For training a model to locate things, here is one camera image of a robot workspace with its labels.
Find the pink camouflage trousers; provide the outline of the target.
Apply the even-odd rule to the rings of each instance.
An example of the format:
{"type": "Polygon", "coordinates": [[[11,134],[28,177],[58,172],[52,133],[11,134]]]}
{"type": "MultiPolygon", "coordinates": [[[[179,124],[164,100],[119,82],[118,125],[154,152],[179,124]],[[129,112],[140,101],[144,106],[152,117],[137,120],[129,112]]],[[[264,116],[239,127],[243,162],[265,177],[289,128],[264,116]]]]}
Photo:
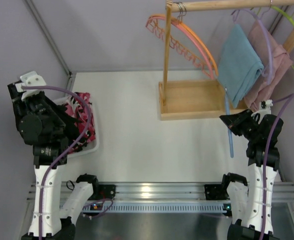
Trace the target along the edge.
{"type": "MultiPolygon", "coordinates": [[[[70,157],[76,157],[92,153],[96,151],[99,147],[99,133],[96,127],[96,116],[95,109],[93,108],[93,101],[91,99],[91,94],[89,92],[75,92],[85,103],[90,107],[91,120],[89,127],[82,137],[82,139],[69,151],[68,155],[70,157]]],[[[62,109],[72,118],[76,120],[75,126],[78,128],[79,134],[84,130],[87,121],[88,115],[83,106],[73,97],[65,96],[54,101],[58,106],[61,106],[62,109]]]]}

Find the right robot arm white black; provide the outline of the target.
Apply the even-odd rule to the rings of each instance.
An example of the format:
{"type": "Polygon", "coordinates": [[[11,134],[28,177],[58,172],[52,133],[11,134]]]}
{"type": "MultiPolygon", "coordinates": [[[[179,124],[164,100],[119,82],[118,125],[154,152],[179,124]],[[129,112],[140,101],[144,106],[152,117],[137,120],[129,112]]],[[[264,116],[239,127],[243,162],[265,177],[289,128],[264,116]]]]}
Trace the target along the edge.
{"type": "Polygon", "coordinates": [[[273,187],[280,166],[276,143],[284,122],[276,115],[249,109],[219,118],[234,135],[248,140],[249,177],[228,173],[222,180],[232,213],[227,239],[275,240],[271,215],[273,187]]]}

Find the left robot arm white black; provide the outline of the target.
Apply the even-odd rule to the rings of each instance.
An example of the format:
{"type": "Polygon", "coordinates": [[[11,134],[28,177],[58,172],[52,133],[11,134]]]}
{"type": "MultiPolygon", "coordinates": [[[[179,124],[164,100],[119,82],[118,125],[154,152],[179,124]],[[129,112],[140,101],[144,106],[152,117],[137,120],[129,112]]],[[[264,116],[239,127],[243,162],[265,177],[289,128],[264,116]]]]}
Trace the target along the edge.
{"type": "Polygon", "coordinates": [[[33,85],[21,80],[8,86],[16,129],[24,143],[33,148],[35,200],[32,220],[23,240],[72,240],[76,222],[86,201],[94,194],[98,180],[94,175],[81,175],[60,209],[62,175],[67,155],[87,134],[92,121],[88,103],[71,91],[85,114],[85,125],[68,115],[44,93],[52,89],[44,83],[33,85]]]}

